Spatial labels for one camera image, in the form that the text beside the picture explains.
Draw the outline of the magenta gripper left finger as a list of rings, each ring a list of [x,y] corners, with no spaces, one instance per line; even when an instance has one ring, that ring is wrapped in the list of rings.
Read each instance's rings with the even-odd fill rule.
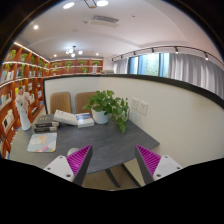
[[[88,145],[70,153],[67,157],[58,156],[44,170],[81,186],[92,155],[92,146]]]

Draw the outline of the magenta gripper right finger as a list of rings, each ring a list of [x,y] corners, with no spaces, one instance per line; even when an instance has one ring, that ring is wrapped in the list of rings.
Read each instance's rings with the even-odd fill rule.
[[[152,183],[182,169],[182,166],[170,156],[160,156],[140,145],[135,146],[135,157],[145,184]]]

